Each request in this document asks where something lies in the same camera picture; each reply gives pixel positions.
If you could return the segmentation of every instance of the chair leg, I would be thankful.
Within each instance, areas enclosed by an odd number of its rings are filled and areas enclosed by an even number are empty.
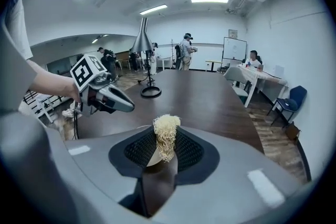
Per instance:
[[[271,113],[271,111],[272,111],[272,109],[274,108],[274,106],[275,105],[277,105],[277,101],[275,101],[275,104],[271,107],[271,109],[268,111],[268,113],[267,113],[267,115],[266,116],[268,116],[269,115],[269,113]]]
[[[271,126],[277,121],[277,119],[281,116],[283,112],[283,109],[280,111],[280,113],[278,113],[278,115],[276,116],[276,118],[273,120],[273,122],[271,123]]]

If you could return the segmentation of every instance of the conference table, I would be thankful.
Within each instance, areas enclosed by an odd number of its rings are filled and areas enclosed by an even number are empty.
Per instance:
[[[125,93],[135,103],[130,113],[96,112],[78,119],[80,139],[116,134],[152,124],[164,114],[181,118],[181,125],[242,141],[264,153],[258,133],[243,103],[220,73],[164,70],[155,75],[162,94],[154,99],[141,97],[145,83]],[[159,162],[143,173],[146,206],[153,215],[174,191],[176,156],[170,163]]]

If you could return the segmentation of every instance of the blue chair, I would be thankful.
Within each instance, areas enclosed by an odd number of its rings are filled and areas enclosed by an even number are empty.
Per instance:
[[[290,90],[289,99],[277,98],[274,106],[276,106],[277,103],[279,103],[279,105],[281,106],[282,109],[281,109],[280,113],[277,115],[277,117],[274,119],[274,121],[272,122],[271,125],[273,125],[273,123],[275,123],[275,121],[280,117],[280,115],[282,114],[282,112],[284,110],[292,112],[292,115],[287,120],[287,122],[289,123],[289,121],[292,118],[292,116],[294,115],[294,113],[297,112],[300,109],[306,95],[307,95],[307,90],[302,86],[297,86],[297,87]]]

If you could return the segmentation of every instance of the ceiling light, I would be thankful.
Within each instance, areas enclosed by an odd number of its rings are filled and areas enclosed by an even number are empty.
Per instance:
[[[192,3],[227,3],[229,0],[191,0]]]
[[[167,8],[167,5],[162,5],[162,6],[159,6],[159,7],[156,7],[156,8],[148,9],[148,10],[145,10],[144,12],[141,12],[140,14],[141,15],[145,15],[145,14],[147,14],[149,12],[154,12],[156,10],[163,9],[163,8]]]

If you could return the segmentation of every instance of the white table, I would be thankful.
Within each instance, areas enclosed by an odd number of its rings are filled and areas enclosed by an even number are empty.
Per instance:
[[[165,61],[169,61],[169,62],[171,62],[172,61],[172,56],[170,56],[170,57],[165,57],[165,58],[157,58],[156,60],[157,61],[162,61],[162,70],[164,70],[164,62]]]
[[[260,82],[260,85],[258,87],[258,92],[257,93],[259,93],[260,91],[262,91],[264,89],[265,81],[269,80],[269,81],[272,81],[274,83],[282,85],[281,91],[278,95],[279,98],[282,97],[283,92],[285,91],[285,88],[287,86],[287,81],[286,80],[273,77],[273,76],[271,76],[268,73],[265,73],[263,71],[257,71],[257,69],[254,68],[254,67],[247,68],[247,67],[244,67],[244,66],[241,66],[241,65],[239,65],[239,67],[243,71],[244,78],[247,79],[248,81],[250,81],[251,84],[252,84],[250,93],[248,94],[247,100],[245,102],[245,107],[246,108],[248,107],[248,104],[250,103],[250,100],[252,98],[252,95],[253,95],[254,89],[256,88],[258,80],[261,80],[261,82]]]
[[[126,62],[128,68],[131,70],[131,65],[130,65],[129,60],[117,60],[116,62],[119,62],[119,66],[120,66],[121,70],[122,70],[122,63],[123,63],[123,62]]]
[[[214,71],[214,63],[220,63],[220,64],[223,63],[223,62],[215,61],[215,60],[206,60],[205,63],[207,63],[207,62],[212,63],[211,64],[211,72]]]
[[[54,110],[53,104],[49,100],[49,98],[52,97],[52,96],[53,95],[39,93],[35,97],[37,108],[40,109],[40,110],[42,110],[45,113],[45,115],[47,116],[47,118],[50,121],[50,123],[53,123],[54,121],[51,119],[50,115],[46,111],[46,109],[44,107],[44,101],[48,101],[48,103],[50,104],[51,109]]]

